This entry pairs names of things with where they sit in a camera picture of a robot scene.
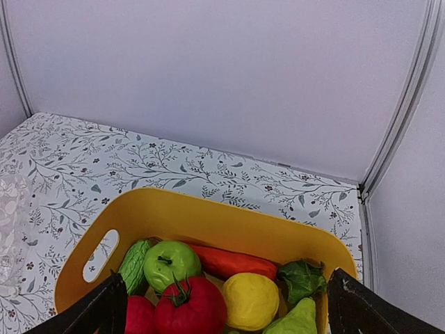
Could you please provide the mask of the green apple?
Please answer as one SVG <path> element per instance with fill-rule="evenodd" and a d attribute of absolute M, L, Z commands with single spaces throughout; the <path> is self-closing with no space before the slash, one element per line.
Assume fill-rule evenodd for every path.
<path fill-rule="evenodd" d="M 202 265 L 196 252 L 185 243 L 161 241 L 147 251 L 143 271 L 149 285 L 162 294 L 175 280 L 200 276 Z"/>

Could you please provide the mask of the clear zip top bag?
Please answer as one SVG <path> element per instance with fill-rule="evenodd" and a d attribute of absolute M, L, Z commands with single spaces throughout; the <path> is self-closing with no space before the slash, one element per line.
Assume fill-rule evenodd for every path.
<path fill-rule="evenodd" d="M 19 277 L 29 246 L 28 215 L 31 192 L 21 175 L 1 178 L 1 296 L 19 294 Z"/>

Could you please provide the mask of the yellow lemon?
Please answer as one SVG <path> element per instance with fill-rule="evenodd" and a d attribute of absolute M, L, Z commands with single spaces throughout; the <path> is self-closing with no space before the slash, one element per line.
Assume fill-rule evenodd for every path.
<path fill-rule="evenodd" d="M 278 286 L 266 276 L 238 273 L 222 286 L 227 306 L 226 324 L 242 331 L 259 331 L 267 327 L 278 311 Z"/>

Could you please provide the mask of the green pear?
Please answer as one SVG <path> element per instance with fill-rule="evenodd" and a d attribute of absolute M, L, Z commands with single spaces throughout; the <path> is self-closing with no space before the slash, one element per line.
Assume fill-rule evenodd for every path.
<path fill-rule="evenodd" d="M 267 326 L 263 333 L 317 333 L 316 302 L 310 297 L 303 298 L 285 317 Z"/>

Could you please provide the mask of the red tomato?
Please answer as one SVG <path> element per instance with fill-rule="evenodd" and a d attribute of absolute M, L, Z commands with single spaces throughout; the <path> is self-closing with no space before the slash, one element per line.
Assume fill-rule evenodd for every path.
<path fill-rule="evenodd" d="M 220 290 L 207 278 L 193 276 L 167 287 L 154 313 L 159 333 L 223 332 L 227 306 Z"/>

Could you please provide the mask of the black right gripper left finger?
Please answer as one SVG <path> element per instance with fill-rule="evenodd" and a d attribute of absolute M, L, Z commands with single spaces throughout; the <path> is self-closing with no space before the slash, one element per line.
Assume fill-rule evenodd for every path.
<path fill-rule="evenodd" d="M 110 276 L 67 310 L 39 324 L 43 333 L 124 333 L 127 318 L 127 289 L 118 273 Z"/>

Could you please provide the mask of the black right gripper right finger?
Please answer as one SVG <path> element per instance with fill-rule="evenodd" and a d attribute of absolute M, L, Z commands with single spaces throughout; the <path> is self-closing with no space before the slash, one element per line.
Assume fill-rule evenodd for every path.
<path fill-rule="evenodd" d="M 340 268 L 330 276 L 327 296 L 332 333 L 444 334 L 386 302 Z"/>

